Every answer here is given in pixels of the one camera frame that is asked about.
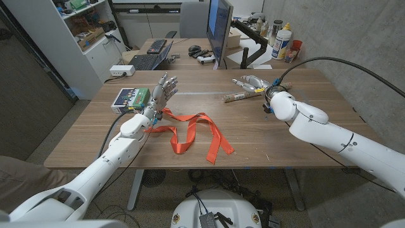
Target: laptop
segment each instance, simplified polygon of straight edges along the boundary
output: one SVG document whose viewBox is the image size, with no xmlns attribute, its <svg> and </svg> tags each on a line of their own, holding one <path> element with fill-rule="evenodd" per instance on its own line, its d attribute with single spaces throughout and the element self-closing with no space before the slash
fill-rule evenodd
<svg viewBox="0 0 405 228">
<path fill-rule="evenodd" d="M 135 55 L 128 65 L 133 65 L 135 70 L 154 70 L 167 58 L 173 41 L 160 54 Z"/>
</svg>

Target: power strip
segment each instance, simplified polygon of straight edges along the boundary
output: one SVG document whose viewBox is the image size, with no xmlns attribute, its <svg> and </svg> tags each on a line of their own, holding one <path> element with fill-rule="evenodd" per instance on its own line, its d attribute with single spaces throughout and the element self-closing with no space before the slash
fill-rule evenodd
<svg viewBox="0 0 405 228">
<path fill-rule="evenodd" d="M 127 76 L 132 76 L 135 73 L 135 67 L 133 65 L 113 65 L 109 71 L 112 76 L 122 76 L 127 73 Z"/>
</svg>

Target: orange strap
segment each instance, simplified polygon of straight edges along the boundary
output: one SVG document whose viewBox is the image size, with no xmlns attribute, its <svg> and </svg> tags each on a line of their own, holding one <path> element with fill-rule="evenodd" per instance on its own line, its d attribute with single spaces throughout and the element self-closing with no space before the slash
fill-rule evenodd
<svg viewBox="0 0 405 228">
<path fill-rule="evenodd" d="M 229 142 L 225 139 L 225 137 L 222 135 L 220 130 L 217 128 L 214 121 L 212 121 L 212 119 L 210 119 L 207 116 L 207 114 L 198 113 L 195 115 L 175 116 L 168 108 L 163 108 L 162 112 L 166 113 L 170 117 L 172 117 L 176 120 L 179 120 L 179 121 L 189 121 L 190 120 L 189 127 L 187 129 L 186 143 L 178 143 L 176 127 L 160 126 L 160 127 L 157 127 L 156 129 L 152 129 L 152 131 L 151 131 L 151 132 L 164 132 L 167 130 L 171 130 L 174 133 L 174 135 L 171 138 L 170 143 L 176 154 L 184 153 L 189 148 L 189 146 L 192 144 L 192 142 L 194 141 L 194 139 L 196 137 L 196 123 L 197 123 L 198 118 L 208 120 L 209 128 L 211 129 L 211 132 L 214 135 L 214 138 L 211 142 L 211 146 L 209 147 L 208 155 L 206 158 L 209 162 L 211 162 L 212 164 L 215 164 L 216 156 L 218 154 L 218 149 L 220 148 L 220 146 L 228 155 L 230 155 L 232 152 L 235 151 L 233 149 L 233 147 L 231 147 Z"/>
</svg>

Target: office chair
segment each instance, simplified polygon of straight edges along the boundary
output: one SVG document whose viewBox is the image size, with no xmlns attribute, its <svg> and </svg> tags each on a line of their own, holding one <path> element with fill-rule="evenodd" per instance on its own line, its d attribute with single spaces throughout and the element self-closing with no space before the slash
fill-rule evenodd
<svg viewBox="0 0 405 228">
<path fill-rule="evenodd" d="M 180 7 L 180 38 L 207 38 L 208 2 L 185 2 Z M 167 33 L 167 39 L 177 31 Z"/>
</svg>

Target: gray wall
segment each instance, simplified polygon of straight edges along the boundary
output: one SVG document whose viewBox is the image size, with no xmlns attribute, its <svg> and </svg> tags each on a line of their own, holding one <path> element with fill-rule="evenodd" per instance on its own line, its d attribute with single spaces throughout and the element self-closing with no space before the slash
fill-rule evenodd
<svg viewBox="0 0 405 228">
<path fill-rule="evenodd" d="M 364 66 L 405 91 L 405 2 L 265 0 L 266 19 L 290 22 L 302 60 L 330 56 Z M 327 60 L 320 69 L 388 147 L 405 153 L 405 99 L 368 74 Z"/>
</svg>

